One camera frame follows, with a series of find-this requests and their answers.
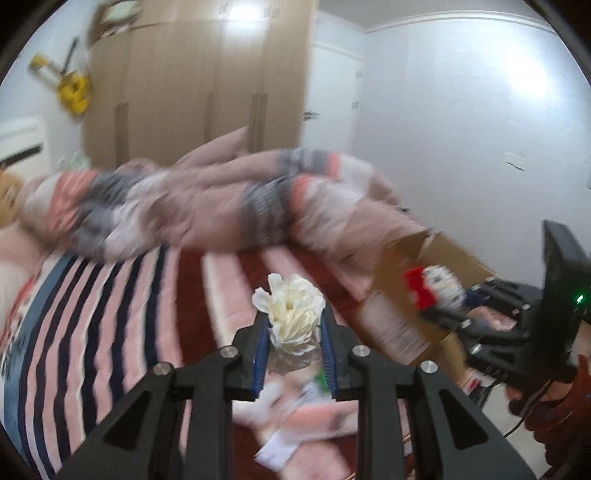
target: wooden wardrobe door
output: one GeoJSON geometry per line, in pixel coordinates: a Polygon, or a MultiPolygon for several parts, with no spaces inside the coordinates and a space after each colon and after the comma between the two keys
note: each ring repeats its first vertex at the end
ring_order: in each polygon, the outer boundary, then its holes
{"type": "Polygon", "coordinates": [[[228,13],[232,0],[173,0],[178,2],[178,20],[222,20],[228,13]]]}
{"type": "Polygon", "coordinates": [[[262,91],[269,16],[265,0],[232,2],[229,19],[224,22],[219,54],[213,101],[213,138],[254,125],[262,91]]]}
{"type": "Polygon", "coordinates": [[[142,0],[142,12],[133,28],[176,22],[182,3],[183,0],[142,0]]]}
{"type": "Polygon", "coordinates": [[[275,0],[259,114],[259,150],[297,147],[318,0],[275,0]]]}
{"type": "Polygon", "coordinates": [[[179,22],[132,32],[125,92],[130,158],[170,166],[205,143],[221,26],[179,22]]]}
{"type": "Polygon", "coordinates": [[[117,119],[124,101],[130,39],[129,32],[101,38],[90,54],[92,100],[84,115],[83,135],[95,167],[115,168],[122,155],[117,148],[122,141],[117,119]]]}

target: white flower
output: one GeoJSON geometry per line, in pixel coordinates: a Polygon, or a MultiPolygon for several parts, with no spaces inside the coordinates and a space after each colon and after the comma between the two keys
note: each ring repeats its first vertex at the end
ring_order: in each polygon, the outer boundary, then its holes
{"type": "Polygon", "coordinates": [[[269,371],[284,375],[320,359],[318,327],[326,301],[318,288],[297,274],[283,280],[272,273],[268,281],[271,294],[258,288],[252,303],[271,322],[269,371]]]}

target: red object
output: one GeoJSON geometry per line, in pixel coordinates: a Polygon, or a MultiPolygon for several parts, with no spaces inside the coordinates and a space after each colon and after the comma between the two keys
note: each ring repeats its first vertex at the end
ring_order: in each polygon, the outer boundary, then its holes
{"type": "Polygon", "coordinates": [[[422,267],[417,267],[404,274],[408,288],[415,294],[414,306],[417,310],[429,309],[437,304],[435,295],[425,285],[423,270],[422,267]]]}
{"type": "Polygon", "coordinates": [[[591,375],[589,359],[579,355],[579,370],[573,387],[557,406],[539,402],[525,419],[525,427],[545,444],[546,461],[558,468],[567,459],[576,439],[591,429],[591,375]]]}

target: black device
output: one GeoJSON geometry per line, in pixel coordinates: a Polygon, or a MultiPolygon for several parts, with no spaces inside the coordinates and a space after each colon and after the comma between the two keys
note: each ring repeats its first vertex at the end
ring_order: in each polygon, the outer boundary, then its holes
{"type": "Polygon", "coordinates": [[[457,332],[469,366],[523,392],[510,405],[514,414],[549,381],[574,380],[570,354],[580,322],[591,312],[591,260],[566,225],[544,220],[543,234],[543,289],[496,277],[473,287],[484,305],[516,320],[515,329],[497,332],[441,307],[422,312],[457,332]]]}
{"type": "MultiPolygon", "coordinates": [[[[330,306],[321,323],[333,398],[359,400],[357,480],[406,478],[400,413],[407,402],[417,478],[533,480],[500,432],[434,362],[407,367],[360,345],[330,306]]],[[[96,427],[56,480],[166,479],[178,458],[181,412],[192,400],[183,479],[230,480],[232,400],[254,400],[269,350],[259,314],[233,344],[196,365],[158,364],[96,427]]]]}

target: ceiling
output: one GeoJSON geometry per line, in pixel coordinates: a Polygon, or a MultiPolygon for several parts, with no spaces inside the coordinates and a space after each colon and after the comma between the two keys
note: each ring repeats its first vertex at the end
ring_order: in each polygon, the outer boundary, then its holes
{"type": "Polygon", "coordinates": [[[320,0],[320,9],[363,28],[450,10],[487,10],[540,18],[524,0],[320,0]]]}

